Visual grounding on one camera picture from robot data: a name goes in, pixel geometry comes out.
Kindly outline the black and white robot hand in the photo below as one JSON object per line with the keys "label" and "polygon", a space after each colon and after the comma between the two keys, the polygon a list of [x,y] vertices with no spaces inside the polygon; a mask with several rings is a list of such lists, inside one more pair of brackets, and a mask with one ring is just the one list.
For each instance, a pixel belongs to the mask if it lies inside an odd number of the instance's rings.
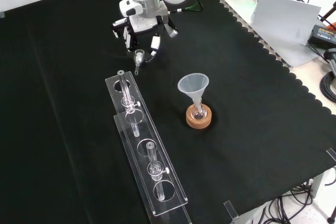
{"label": "black and white robot hand", "polygon": [[[171,38],[178,35],[178,30],[163,0],[122,0],[119,8],[123,18],[112,23],[111,30],[116,38],[123,39],[127,52],[133,56],[137,67],[156,56],[161,43],[161,28]],[[148,53],[139,48],[137,39],[137,36],[146,33],[152,33]]]}

